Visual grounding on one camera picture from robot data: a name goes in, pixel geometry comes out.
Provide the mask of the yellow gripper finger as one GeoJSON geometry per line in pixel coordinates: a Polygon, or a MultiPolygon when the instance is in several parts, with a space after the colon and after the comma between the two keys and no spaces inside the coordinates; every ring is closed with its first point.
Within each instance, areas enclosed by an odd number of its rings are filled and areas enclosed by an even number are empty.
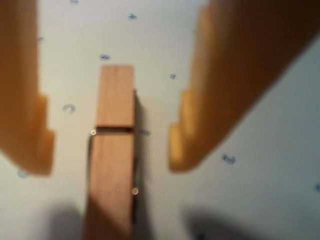
{"type": "Polygon", "coordinates": [[[49,175],[55,134],[39,91],[37,1],[0,2],[0,150],[33,175],[49,175]]]}
{"type": "Polygon", "coordinates": [[[169,168],[197,167],[320,31],[317,0],[210,0],[169,129],[169,168]]]}

